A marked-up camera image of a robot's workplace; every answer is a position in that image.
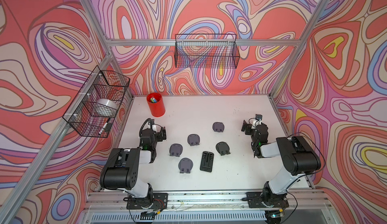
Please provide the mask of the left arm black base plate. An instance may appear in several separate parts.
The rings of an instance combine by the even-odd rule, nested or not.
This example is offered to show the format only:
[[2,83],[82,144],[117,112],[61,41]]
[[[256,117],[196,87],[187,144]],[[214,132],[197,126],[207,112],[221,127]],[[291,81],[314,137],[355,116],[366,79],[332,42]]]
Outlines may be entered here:
[[162,211],[167,208],[168,193],[148,194],[145,198],[134,198],[129,195],[123,201],[127,203],[128,210]]

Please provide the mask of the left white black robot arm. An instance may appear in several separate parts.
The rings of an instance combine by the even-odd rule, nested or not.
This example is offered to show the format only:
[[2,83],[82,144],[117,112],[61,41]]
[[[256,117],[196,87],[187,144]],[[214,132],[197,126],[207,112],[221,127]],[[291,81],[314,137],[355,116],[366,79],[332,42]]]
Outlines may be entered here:
[[128,201],[143,209],[160,209],[165,204],[153,194],[151,184],[139,177],[139,166],[154,163],[157,157],[157,143],[166,140],[166,130],[148,118],[139,130],[140,143],[135,148],[112,149],[100,174],[100,186],[106,190],[122,191]]

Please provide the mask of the dark grey phone stand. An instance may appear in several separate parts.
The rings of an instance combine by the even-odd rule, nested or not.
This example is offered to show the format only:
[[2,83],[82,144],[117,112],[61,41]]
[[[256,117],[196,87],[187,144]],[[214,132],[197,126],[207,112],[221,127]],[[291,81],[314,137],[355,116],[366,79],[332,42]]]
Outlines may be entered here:
[[221,141],[221,142],[216,144],[216,151],[221,156],[229,155],[230,154],[230,147],[229,147],[229,145],[226,142]]

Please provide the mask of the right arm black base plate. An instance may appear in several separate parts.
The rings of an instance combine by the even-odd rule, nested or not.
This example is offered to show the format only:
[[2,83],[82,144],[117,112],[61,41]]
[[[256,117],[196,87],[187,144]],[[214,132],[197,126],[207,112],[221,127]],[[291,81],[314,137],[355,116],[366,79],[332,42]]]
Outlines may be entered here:
[[247,192],[242,201],[247,201],[249,208],[282,208],[289,207],[286,194],[273,194],[271,192]]

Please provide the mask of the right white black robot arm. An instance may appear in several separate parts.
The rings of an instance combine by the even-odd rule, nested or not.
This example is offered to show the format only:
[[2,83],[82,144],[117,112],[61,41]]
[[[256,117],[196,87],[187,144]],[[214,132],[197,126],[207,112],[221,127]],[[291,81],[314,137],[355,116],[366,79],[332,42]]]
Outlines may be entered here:
[[260,194],[265,207],[286,204],[288,189],[300,178],[313,174],[321,168],[321,160],[303,136],[277,137],[268,142],[269,128],[257,114],[253,122],[243,121],[241,131],[252,139],[254,157],[280,157],[283,167],[270,181],[264,184]]

